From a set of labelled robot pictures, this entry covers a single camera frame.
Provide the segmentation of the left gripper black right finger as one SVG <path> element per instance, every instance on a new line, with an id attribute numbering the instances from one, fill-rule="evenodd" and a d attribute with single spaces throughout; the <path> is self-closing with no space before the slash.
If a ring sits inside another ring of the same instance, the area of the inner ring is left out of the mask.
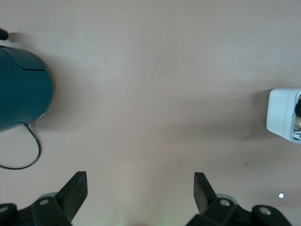
<path id="1" fill-rule="evenodd" d="M 231 199 L 218 197 L 202 172 L 194 174 L 194 199 L 199 213 L 188 226 L 290 226 L 276 208 L 255 205 L 246 211 Z"/>

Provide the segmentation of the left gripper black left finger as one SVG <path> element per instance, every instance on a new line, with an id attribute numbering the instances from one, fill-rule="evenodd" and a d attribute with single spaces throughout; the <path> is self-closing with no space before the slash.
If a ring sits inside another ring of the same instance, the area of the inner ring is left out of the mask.
<path id="1" fill-rule="evenodd" d="M 2 226 L 71 226 L 88 194 L 87 173 L 78 171 L 55 194 L 37 199 L 18 210 L 13 203 L 0 205 Z"/>

